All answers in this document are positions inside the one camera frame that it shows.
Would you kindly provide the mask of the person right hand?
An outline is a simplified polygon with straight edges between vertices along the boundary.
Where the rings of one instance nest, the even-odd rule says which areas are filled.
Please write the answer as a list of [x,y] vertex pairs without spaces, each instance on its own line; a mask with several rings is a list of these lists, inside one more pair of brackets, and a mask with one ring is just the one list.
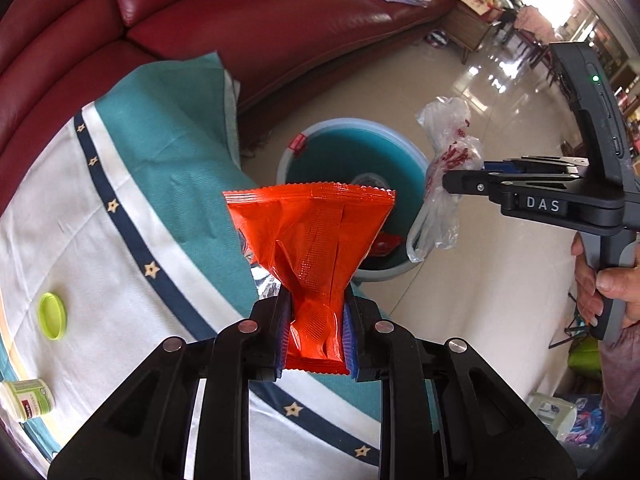
[[577,286],[577,309],[582,318],[597,326],[603,315],[604,300],[617,299],[626,304],[622,327],[639,323],[640,270],[639,252],[633,268],[611,268],[596,272],[588,266],[585,249],[579,234],[574,236],[572,256],[575,258],[574,277]]

